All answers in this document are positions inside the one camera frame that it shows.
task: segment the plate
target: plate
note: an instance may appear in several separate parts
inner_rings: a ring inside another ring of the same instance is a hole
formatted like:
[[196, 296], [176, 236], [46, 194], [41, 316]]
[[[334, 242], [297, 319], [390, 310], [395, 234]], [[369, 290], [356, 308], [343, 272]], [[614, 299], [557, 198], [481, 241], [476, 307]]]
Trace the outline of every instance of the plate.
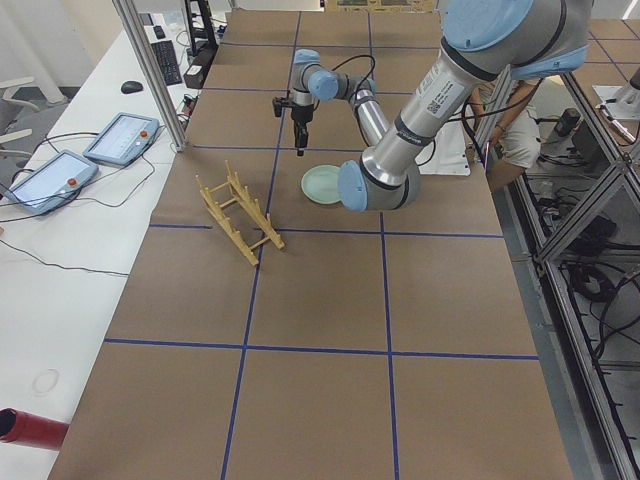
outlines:
[[302, 177], [300, 186], [304, 194], [316, 203], [329, 205], [340, 201], [338, 193], [338, 173], [335, 165], [318, 165]]

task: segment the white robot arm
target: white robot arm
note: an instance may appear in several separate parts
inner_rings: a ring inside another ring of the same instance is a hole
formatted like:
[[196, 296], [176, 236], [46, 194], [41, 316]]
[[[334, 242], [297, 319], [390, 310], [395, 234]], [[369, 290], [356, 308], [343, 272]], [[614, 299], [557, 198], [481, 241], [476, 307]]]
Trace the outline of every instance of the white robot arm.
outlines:
[[572, 71], [586, 59], [592, 0], [451, 0], [437, 62], [389, 124], [375, 85], [324, 68], [312, 50], [298, 50], [292, 92], [274, 99], [276, 115], [291, 108], [299, 155], [314, 102], [350, 103], [370, 145], [359, 161], [340, 168], [339, 191], [350, 210], [393, 210], [418, 196], [416, 156], [481, 83], [511, 65], [513, 79]]

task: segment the red can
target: red can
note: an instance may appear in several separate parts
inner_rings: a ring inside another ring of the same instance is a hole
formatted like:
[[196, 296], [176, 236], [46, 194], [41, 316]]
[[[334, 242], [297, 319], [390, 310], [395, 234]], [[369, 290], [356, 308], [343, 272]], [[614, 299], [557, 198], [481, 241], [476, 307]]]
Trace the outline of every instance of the red can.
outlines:
[[0, 410], [0, 442], [60, 450], [69, 425], [27, 412]]

